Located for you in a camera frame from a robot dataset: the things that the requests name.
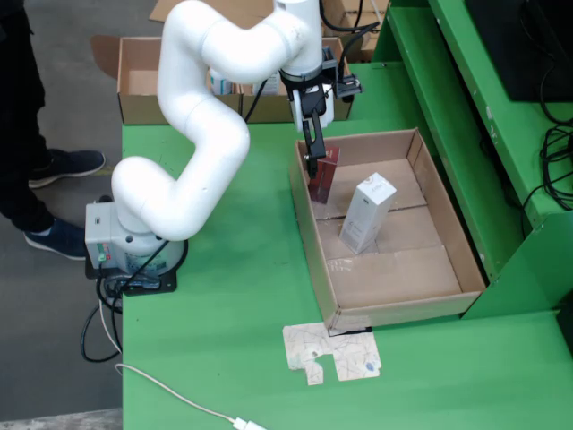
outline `white product box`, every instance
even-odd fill
[[[355,254],[374,242],[395,194],[396,188],[378,173],[356,187],[340,231],[340,240]]]

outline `robotic arm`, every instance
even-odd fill
[[[200,1],[182,2],[169,14],[158,101],[167,121],[196,151],[178,180],[142,157],[117,165],[112,177],[115,202],[104,203],[111,205],[108,209],[102,204],[88,207],[86,244],[94,268],[133,273],[168,240],[162,252],[166,263],[150,265],[146,272],[172,269],[183,253],[182,241],[202,228],[243,163],[250,144],[248,128],[207,88],[208,66],[236,83],[261,82],[280,70],[296,126],[309,147],[312,175],[316,159],[325,156],[321,128],[334,119],[334,97],[328,93],[345,97],[362,89],[354,76],[338,76],[337,60],[322,48],[319,0],[274,0],[274,5],[273,14],[249,30]],[[111,233],[107,227],[103,233],[90,228],[94,217],[109,217]],[[104,243],[102,235],[113,246]],[[102,249],[111,250],[102,255]]]

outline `small red box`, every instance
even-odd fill
[[[318,172],[308,184],[308,193],[313,202],[326,204],[328,201],[339,155],[338,146],[326,145],[326,158],[318,160]]]

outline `sneaker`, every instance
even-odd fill
[[[30,173],[30,188],[41,188],[52,184],[61,177],[82,177],[96,173],[106,164],[106,157],[96,150],[48,150],[52,162],[44,168],[37,168]]]
[[[24,232],[28,245],[43,251],[63,255],[70,260],[83,261],[86,259],[84,247],[84,229],[75,227],[61,219],[54,219],[54,224],[47,236]]]

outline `white cable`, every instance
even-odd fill
[[[203,412],[207,412],[208,414],[214,415],[215,417],[220,417],[220,418],[224,418],[226,419],[228,422],[234,424],[235,420],[231,417],[228,417],[227,415],[223,415],[223,414],[219,414],[218,412],[215,412],[213,410],[204,408],[203,406],[198,405],[197,403],[193,403],[192,401],[190,401],[189,399],[186,399],[185,397],[183,397],[181,394],[173,391],[172,389],[170,389],[169,387],[167,387],[164,383],[161,383],[160,381],[158,381],[157,379],[155,379],[152,376],[149,376],[148,374],[146,374],[145,372],[141,371],[140,369],[133,367],[132,365],[123,365],[121,363],[118,363],[117,365],[115,365],[115,369],[119,369],[119,367],[124,367],[126,369],[129,369],[133,372],[135,372],[136,374],[140,374],[141,376],[143,376],[144,378],[147,378],[148,380],[152,381],[153,383],[155,383],[156,385],[158,385],[159,387],[161,387],[162,389],[164,389],[165,391],[169,392],[170,394],[176,396],[179,400],[184,401],[185,403],[187,403],[190,406],[193,406],[194,408],[200,409]]]
[[[376,13],[376,17],[378,18],[378,22],[380,23],[380,26],[382,25],[382,17],[380,15],[380,9],[378,9],[378,5],[376,4],[376,2],[374,0],[370,0],[370,3],[372,3],[372,7],[374,8],[374,13]]]
[[[104,310],[103,310],[103,305],[101,303],[101,300],[99,300],[99,316],[101,316],[101,325],[104,326],[104,330],[106,331],[107,338],[114,345],[115,349],[117,349],[117,352],[122,354],[122,350],[117,346],[117,344],[114,341],[114,338],[111,337],[111,334],[109,334],[109,330],[107,329],[106,319],[104,318]]]

